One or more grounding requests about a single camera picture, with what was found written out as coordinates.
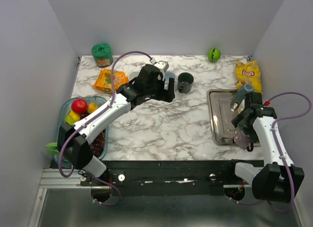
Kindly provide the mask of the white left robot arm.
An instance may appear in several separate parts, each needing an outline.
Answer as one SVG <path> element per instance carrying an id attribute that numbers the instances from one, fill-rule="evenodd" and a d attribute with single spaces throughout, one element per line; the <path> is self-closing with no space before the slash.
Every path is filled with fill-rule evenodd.
<path id="1" fill-rule="evenodd" d="M 97 185 L 104 185 L 109 178 L 107 167 L 91 151 L 92 142 L 113 121 L 144 102 L 151 99 L 172 102 L 174 86 L 174 78 L 165 79 L 156 65 L 146 64 L 137 77 L 121 85 L 96 111 L 73 125 L 65 122 L 60 126 L 59 158 L 66 158 L 74 169 L 90 173 Z"/>

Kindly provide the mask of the light blue white mug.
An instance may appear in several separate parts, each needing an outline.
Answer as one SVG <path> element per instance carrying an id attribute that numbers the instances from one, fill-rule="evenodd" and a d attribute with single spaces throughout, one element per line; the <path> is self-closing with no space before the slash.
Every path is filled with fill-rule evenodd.
<path id="1" fill-rule="evenodd" d="M 139 73 L 140 73 L 139 71 L 133 71 L 133 72 L 131 72 L 131 73 L 129 74 L 129 76 L 128 76 L 129 80 L 131 81 L 132 79 L 138 77 Z"/>

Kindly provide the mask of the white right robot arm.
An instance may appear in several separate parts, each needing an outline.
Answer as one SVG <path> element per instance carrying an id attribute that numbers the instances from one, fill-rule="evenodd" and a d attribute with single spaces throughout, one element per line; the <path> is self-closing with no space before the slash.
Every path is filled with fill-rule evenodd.
<path id="1" fill-rule="evenodd" d="M 304 171 L 289 157 L 279 134 L 274 108 L 262 101 L 258 92 L 245 95 L 244 109 L 231 123 L 251 144 L 258 143 L 263 151 L 264 167 L 259 170 L 248 162 L 238 162 L 225 171 L 225 179 L 235 184 L 241 179 L 252 186 L 256 199 L 289 203 L 304 179 Z"/>

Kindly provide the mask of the grey blue mug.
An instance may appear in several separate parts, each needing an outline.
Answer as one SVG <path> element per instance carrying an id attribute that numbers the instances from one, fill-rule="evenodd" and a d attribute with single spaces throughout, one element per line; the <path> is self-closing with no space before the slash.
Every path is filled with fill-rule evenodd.
<path id="1" fill-rule="evenodd" d="M 164 89 L 165 90 L 168 90 L 170 78 L 175 79 L 176 75 L 173 72 L 167 70 L 164 75 Z"/>

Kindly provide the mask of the dark green patterned mug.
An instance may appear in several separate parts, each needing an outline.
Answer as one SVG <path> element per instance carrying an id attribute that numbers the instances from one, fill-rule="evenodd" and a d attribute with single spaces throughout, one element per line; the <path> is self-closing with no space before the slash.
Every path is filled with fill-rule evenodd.
<path id="1" fill-rule="evenodd" d="M 194 83 L 194 77 L 188 72 L 183 72 L 178 76 L 177 88 L 179 93 L 190 92 L 192 85 Z"/>

